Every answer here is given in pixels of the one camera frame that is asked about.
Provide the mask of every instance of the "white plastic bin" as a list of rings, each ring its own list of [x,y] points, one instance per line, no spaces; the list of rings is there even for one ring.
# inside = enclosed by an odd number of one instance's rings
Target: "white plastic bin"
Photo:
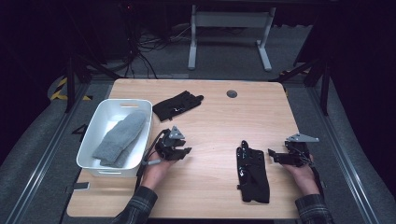
[[[102,142],[106,133],[110,131],[120,120],[125,119],[136,110],[146,113],[146,124],[129,147],[133,147],[131,154],[122,168],[114,168],[100,165],[100,160],[92,157],[92,153]],[[77,164],[94,176],[107,177],[134,177],[136,176],[139,163],[143,158],[145,148],[149,140],[152,118],[152,103],[139,99],[108,99],[104,100],[96,108],[95,113],[82,140],[77,155]]]

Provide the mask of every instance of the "white metal frame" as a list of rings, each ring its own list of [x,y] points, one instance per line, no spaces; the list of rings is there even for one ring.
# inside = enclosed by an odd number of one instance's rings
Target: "white metal frame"
[[[262,57],[265,71],[271,71],[272,67],[265,51],[265,43],[270,33],[275,11],[276,8],[272,7],[269,12],[207,12],[197,11],[196,6],[192,6],[189,69],[195,69],[197,27],[250,27],[264,29],[262,39],[257,40],[257,48]]]

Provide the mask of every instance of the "sleeve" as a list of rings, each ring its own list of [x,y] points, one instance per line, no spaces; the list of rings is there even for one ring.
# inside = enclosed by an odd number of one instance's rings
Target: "sleeve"
[[[137,188],[134,196],[111,223],[143,224],[149,218],[152,207],[157,201],[157,194],[144,186]]]
[[[320,194],[306,195],[295,203],[304,224],[333,224],[332,214]]]

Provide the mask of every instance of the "wooden table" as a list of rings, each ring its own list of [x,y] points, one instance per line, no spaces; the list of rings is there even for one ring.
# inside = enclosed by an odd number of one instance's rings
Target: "wooden table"
[[[235,98],[226,92],[237,92]],[[190,154],[178,161],[156,189],[159,199],[150,217],[297,218],[301,197],[292,177],[268,156],[267,148],[284,152],[286,137],[298,132],[282,86],[271,82],[118,79],[109,98],[146,99],[154,105],[183,91],[203,95],[202,104],[172,121],[153,114],[151,144],[163,129],[176,125],[186,136]],[[246,140],[264,151],[270,203],[244,203],[236,171],[236,148]],[[134,192],[135,178],[94,177],[82,171],[67,208],[71,217],[114,217]]]

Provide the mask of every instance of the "hand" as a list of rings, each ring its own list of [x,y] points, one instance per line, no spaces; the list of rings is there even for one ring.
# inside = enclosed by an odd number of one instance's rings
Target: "hand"
[[[320,194],[317,183],[315,182],[314,172],[308,164],[301,167],[287,164],[282,164],[282,166],[294,177],[294,181],[304,196],[308,194]]]
[[[148,158],[149,161],[159,160],[160,156],[156,151]],[[175,164],[176,161],[161,160],[160,163],[147,165],[145,173],[143,173],[143,179],[141,186],[155,190],[155,188],[161,183],[166,177],[169,168]]]

